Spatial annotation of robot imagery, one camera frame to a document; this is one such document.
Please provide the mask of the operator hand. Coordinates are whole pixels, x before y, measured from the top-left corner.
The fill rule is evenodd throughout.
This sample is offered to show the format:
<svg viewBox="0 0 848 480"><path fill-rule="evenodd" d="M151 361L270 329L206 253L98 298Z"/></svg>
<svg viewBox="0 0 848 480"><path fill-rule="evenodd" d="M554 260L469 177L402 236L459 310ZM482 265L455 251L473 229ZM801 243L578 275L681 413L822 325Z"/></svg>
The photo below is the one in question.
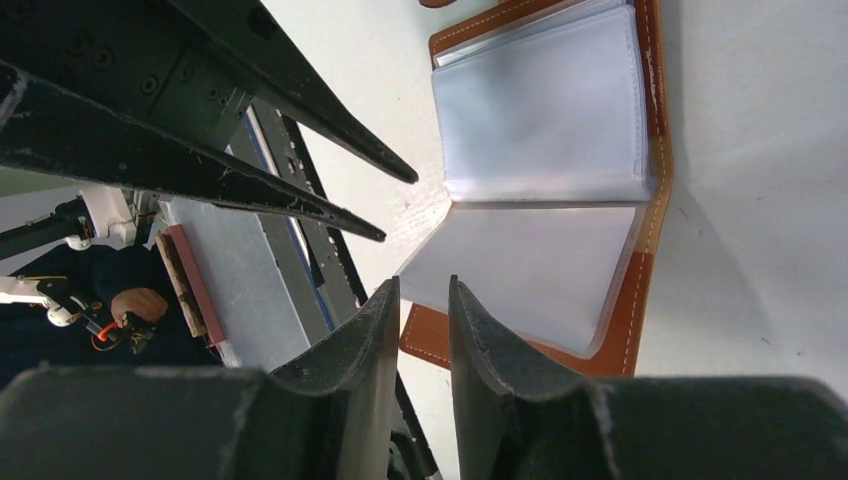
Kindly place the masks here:
<svg viewBox="0 0 848 480"><path fill-rule="evenodd" d="M129 314L138 316L148 323L158 323L168 310L168 303L156 291L148 288L132 288L117 294L111 301L113 319L125 324Z"/></svg>

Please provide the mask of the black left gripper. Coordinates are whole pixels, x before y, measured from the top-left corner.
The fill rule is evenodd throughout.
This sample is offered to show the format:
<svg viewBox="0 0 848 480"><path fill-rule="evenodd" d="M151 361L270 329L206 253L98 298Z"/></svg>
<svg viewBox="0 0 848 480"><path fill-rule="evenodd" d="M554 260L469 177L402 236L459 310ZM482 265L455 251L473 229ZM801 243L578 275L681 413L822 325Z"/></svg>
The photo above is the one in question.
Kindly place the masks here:
<svg viewBox="0 0 848 480"><path fill-rule="evenodd" d="M25 70L1 64L2 166L384 241L380 228L314 193L171 135L224 149L254 99L199 40L166 1L2 2L1 57Z"/></svg>

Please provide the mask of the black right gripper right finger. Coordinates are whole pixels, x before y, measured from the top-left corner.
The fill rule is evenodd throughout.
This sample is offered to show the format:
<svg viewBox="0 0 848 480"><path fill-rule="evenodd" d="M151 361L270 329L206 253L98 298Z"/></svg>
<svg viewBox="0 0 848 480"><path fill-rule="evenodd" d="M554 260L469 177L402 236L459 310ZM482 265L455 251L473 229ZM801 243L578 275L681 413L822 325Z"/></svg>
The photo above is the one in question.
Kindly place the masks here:
<svg viewBox="0 0 848 480"><path fill-rule="evenodd" d="M588 377L449 287L464 479L843 479L847 406L804 377Z"/></svg>

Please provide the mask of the brown leather card holder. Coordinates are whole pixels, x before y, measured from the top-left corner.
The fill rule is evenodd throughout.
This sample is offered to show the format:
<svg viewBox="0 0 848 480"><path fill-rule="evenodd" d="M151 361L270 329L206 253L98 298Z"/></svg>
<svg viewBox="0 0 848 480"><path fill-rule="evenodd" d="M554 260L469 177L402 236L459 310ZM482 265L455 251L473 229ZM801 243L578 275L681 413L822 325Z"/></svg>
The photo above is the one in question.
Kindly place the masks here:
<svg viewBox="0 0 848 480"><path fill-rule="evenodd" d="M450 206L399 271L400 347L450 364L446 281L551 358L636 370L674 158L656 1L503 1L434 33Z"/></svg>

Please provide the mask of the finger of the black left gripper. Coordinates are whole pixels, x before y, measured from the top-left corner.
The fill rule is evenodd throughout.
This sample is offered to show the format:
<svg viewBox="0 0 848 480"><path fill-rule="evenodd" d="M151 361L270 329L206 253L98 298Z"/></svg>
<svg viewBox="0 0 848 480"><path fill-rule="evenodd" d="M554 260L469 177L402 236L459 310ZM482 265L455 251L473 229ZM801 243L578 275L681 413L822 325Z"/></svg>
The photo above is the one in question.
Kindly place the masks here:
<svg viewBox="0 0 848 480"><path fill-rule="evenodd" d="M408 184L416 170L340 101L260 1L171 1L200 31L201 49L281 113Z"/></svg>

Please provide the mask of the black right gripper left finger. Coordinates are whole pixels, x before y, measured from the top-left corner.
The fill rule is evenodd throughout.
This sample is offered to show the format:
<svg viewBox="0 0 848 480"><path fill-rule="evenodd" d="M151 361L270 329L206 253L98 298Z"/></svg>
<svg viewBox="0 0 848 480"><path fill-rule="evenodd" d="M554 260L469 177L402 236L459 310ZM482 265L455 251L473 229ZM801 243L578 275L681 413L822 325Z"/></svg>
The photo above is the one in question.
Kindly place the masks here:
<svg viewBox="0 0 848 480"><path fill-rule="evenodd" d="M42 367L1 395L5 479L383 479L400 283L271 373Z"/></svg>

